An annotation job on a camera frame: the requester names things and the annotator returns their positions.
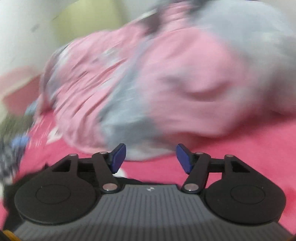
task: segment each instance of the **pink fabric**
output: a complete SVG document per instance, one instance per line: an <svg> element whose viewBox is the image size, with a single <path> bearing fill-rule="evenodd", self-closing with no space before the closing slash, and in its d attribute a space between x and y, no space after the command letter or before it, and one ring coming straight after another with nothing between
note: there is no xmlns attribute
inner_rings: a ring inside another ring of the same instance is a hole
<svg viewBox="0 0 296 241"><path fill-rule="evenodd" d="M188 9L188 3L176 3L163 12L162 28L141 58L137 78L145 111L159 130L155 138L164 134L173 144L228 133L255 111L259 99L247 65L215 37L190 27ZM67 60L58 67L62 86L55 115L69 145L86 153L105 149L97 116L143 33L144 28L132 22L66 48Z"/></svg>
<svg viewBox="0 0 296 241"><path fill-rule="evenodd" d="M52 130L56 127L52 112L47 113L31 130L31 140L21 162L18 178L40 170L45 163L50 165L70 153L80 158L89 155L69 147L63 139L49 144ZM280 219L281 225L296 233L296 121L275 118L268 124L246 124L233 135L223 139L204 139L195 151L203 151L213 158L234 154L255 170L280 186L286 194L287 205ZM121 167L125 177L141 181L175 183L181 185L187 175L174 155L155 158L145 162L126 161ZM208 184L219 175L210 175ZM0 203L0 227L6 218L6 211Z"/></svg>

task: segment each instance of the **silver screw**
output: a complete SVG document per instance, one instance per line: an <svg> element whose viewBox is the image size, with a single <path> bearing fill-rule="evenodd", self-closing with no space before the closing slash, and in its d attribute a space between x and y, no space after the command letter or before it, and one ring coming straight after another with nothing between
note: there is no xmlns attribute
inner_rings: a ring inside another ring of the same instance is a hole
<svg viewBox="0 0 296 241"><path fill-rule="evenodd" d="M188 183L184 186L185 190L190 191L190 192L194 192L197 191L199 189L199 186L195 183Z"/></svg>
<svg viewBox="0 0 296 241"><path fill-rule="evenodd" d="M107 183L103 185L103 189L105 191L115 191L118 188L118 186L114 183Z"/></svg>

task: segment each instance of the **pile of clothes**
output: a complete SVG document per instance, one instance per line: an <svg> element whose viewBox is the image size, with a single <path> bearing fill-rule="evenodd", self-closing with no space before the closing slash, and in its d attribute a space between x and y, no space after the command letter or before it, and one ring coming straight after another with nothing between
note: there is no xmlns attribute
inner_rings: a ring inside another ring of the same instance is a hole
<svg viewBox="0 0 296 241"><path fill-rule="evenodd" d="M10 184L17 173L29 141L28 131L33 124L36 102L24 116L8 114L0 124L0 184Z"/></svg>
<svg viewBox="0 0 296 241"><path fill-rule="evenodd" d="M161 4L152 15L57 50L38 113L86 153L127 145L147 160L229 134L248 118L296 111L296 37L258 1Z"/></svg>

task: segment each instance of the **pink bed sheet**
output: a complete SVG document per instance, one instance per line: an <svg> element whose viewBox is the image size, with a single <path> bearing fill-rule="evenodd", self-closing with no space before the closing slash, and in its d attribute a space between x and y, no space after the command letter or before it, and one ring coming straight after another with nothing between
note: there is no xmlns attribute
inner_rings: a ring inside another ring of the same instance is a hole
<svg viewBox="0 0 296 241"><path fill-rule="evenodd" d="M68 146L56 132L52 112L45 114L30 131L31 140L20 165L17 178L40 170L45 163L52 165L70 153L89 157ZM214 158L234 154L280 186L287 197L287 205L280 219L290 232L296 232L296 120L274 118L266 124L249 123L223 139L204 139L198 150ZM146 162L123 163L119 174L127 178L181 185L187 175L174 155ZM219 178L210 175L208 185ZM0 203L0 227L7 212Z"/></svg>

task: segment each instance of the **striped gray panel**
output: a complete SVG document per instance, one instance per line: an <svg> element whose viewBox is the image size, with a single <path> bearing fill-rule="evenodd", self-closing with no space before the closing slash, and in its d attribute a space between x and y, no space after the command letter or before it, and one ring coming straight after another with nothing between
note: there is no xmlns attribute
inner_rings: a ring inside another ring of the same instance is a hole
<svg viewBox="0 0 296 241"><path fill-rule="evenodd" d="M246 227L214 216L197 195L175 185L126 185L106 194L85 217L60 226L25 222L15 232L22 241L284 241L277 223Z"/></svg>

